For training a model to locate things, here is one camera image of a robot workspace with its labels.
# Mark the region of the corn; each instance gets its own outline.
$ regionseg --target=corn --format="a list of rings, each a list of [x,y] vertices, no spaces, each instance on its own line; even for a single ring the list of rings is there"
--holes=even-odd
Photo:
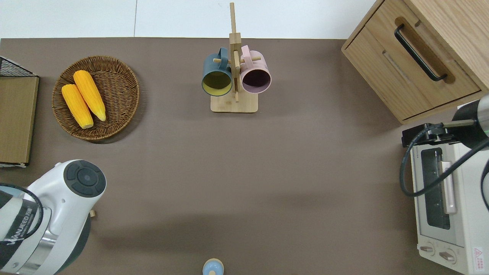
[[[73,78],[92,113],[101,121],[105,121],[105,105],[90,73],[86,70],[78,70],[73,74]]]
[[[93,126],[93,119],[87,104],[83,100],[82,95],[76,88],[75,84],[66,84],[61,88],[63,98],[68,105],[69,111],[75,118],[76,122],[82,127],[87,129]]]

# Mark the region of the wooden mug stand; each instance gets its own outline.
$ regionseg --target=wooden mug stand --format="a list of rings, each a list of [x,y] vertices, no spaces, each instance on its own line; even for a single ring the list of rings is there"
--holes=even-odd
[[[258,111],[258,94],[249,93],[243,89],[241,83],[240,60],[241,52],[241,33],[236,32],[236,18],[234,15],[234,3],[230,3],[231,8],[231,33],[229,34],[229,49],[231,57],[231,76],[233,88],[230,92],[222,96],[211,96],[211,110],[215,113],[255,113]],[[214,62],[220,62],[220,59],[214,59]]]

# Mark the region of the black wire rack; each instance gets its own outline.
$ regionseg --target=black wire rack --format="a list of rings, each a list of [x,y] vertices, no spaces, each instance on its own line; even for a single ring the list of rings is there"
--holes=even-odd
[[[10,59],[0,56],[0,76],[37,76]]]

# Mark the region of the black handle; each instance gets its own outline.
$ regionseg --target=black handle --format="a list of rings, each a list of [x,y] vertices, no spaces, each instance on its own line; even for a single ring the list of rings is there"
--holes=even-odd
[[[423,71],[428,75],[428,77],[433,81],[440,81],[446,78],[446,74],[442,76],[437,76],[435,73],[428,67],[428,65],[423,61],[421,56],[413,49],[413,47],[408,43],[408,41],[402,36],[400,30],[404,27],[404,24],[401,24],[396,31],[394,32],[394,36],[397,38],[399,43],[406,49],[406,51],[411,55],[411,57],[418,63],[418,65],[423,69]]]

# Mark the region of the drawer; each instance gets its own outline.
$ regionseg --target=drawer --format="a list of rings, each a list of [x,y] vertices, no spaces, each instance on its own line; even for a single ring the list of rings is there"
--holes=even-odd
[[[432,108],[368,29],[343,52],[399,121]]]
[[[443,80],[430,79],[425,70],[395,37],[394,32],[401,25],[400,35],[405,38],[434,75],[446,74]],[[375,40],[385,50],[385,54],[390,56],[392,66],[395,66],[405,76],[406,82],[414,83],[418,88],[426,99],[425,106],[429,106],[426,110],[480,90],[438,42],[436,35],[427,29],[426,25],[403,1],[385,0],[368,20],[365,28],[372,33]]]

